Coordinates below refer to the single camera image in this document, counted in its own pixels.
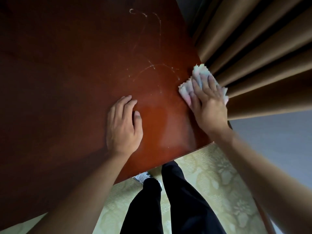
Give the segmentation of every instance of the beige drape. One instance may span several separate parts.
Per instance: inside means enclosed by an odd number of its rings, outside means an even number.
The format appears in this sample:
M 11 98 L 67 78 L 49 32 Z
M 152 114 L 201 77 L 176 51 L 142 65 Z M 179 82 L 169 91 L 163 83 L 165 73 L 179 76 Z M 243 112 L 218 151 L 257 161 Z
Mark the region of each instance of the beige drape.
M 229 119 L 312 109 L 312 0 L 211 0 L 193 33 Z

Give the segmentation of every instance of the person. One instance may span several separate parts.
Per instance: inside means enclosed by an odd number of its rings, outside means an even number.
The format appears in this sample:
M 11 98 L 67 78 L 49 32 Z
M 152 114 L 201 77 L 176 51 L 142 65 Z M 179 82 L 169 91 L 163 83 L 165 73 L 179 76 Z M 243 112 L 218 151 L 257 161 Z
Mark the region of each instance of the person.
M 221 89 L 210 77 L 202 90 L 193 80 L 192 111 L 200 128 L 221 148 L 255 199 L 284 233 L 312 233 L 312 192 L 252 150 L 229 128 Z M 92 233 L 120 170 L 137 150 L 143 136 L 137 100 L 122 97 L 108 113 L 106 161 L 29 233 Z M 171 205 L 172 233 L 224 233 L 203 197 L 185 180 L 175 162 L 162 167 Z M 162 233 L 157 180 L 137 177 L 143 190 L 130 204 L 121 233 Z

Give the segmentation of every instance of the curtain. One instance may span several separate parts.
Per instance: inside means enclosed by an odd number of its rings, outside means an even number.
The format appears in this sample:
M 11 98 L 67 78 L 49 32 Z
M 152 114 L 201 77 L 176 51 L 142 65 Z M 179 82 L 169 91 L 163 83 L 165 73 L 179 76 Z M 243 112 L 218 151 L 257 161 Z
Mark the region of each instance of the curtain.
M 312 0 L 203 2 L 191 36 L 229 120 L 312 109 Z

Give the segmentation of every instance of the black pants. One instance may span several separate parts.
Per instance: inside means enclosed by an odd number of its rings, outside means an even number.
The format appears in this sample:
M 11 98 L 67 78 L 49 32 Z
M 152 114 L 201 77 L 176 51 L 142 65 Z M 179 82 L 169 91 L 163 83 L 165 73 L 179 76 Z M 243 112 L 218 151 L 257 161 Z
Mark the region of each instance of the black pants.
M 206 200 L 184 178 L 174 161 L 162 167 L 163 184 L 171 205 L 173 234 L 225 234 Z M 161 187 L 154 178 L 144 181 L 143 190 L 131 202 L 122 225 L 125 233 L 163 233 L 160 210 Z

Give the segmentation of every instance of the shoe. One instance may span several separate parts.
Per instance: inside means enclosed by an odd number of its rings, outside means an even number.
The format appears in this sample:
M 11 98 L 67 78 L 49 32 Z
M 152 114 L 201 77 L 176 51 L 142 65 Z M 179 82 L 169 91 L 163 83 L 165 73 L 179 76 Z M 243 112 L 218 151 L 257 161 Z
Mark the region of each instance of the shoe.
M 146 179 L 153 178 L 153 176 L 151 174 L 149 174 L 148 172 L 143 172 L 139 175 L 134 176 L 133 178 L 136 179 L 138 182 L 140 182 L 143 185 L 143 183 Z

